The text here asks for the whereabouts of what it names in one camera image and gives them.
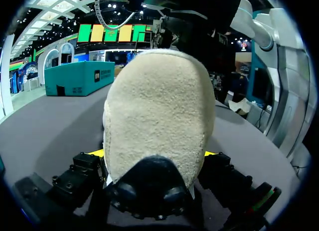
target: white column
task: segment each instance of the white column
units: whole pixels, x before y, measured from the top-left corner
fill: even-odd
[[[13,38],[14,34],[6,37],[2,49],[1,58],[1,97],[4,108],[4,114],[6,116],[13,112],[9,80],[10,54],[13,45]]]
[[[1,96],[1,82],[0,82],[0,120],[4,117],[3,105],[2,105],[2,96]]]

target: white arch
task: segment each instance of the white arch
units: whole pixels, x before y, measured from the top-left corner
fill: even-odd
[[[41,84],[45,84],[44,66],[45,66],[45,63],[46,63],[46,59],[48,58],[48,56],[51,54],[52,51],[57,51],[59,53],[59,50],[53,48],[53,49],[49,50],[49,52],[46,53],[46,55],[45,54],[41,54],[39,59],[38,59],[38,75],[40,77],[40,83]]]
[[[74,47],[71,43],[63,43],[61,44],[60,46],[60,51],[59,51],[59,66],[61,65],[61,60],[62,60],[62,49],[65,45],[69,45],[71,47],[71,63],[73,63],[73,60],[74,60]]]

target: black sign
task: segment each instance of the black sign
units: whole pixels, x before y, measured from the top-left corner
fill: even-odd
[[[111,76],[111,70],[101,70],[101,79],[105,79]]]
[[[95,70],[94,71],[94,82],[99,82],[100,81],[100,70]]]

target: blue display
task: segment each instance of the blue display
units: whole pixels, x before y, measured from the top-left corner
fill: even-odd
[[[74,59],[78,59],[78,62],[89,61],[89,54],[74,55]]]

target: white cloth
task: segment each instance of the white cloth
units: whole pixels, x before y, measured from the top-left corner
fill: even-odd
[[[208,72],[198,60],[168,49],[138,55],[118,75],[104,105],[104,157],[112,180],[141,159],[161,155],[190,187],[204,161],[214,107]]]

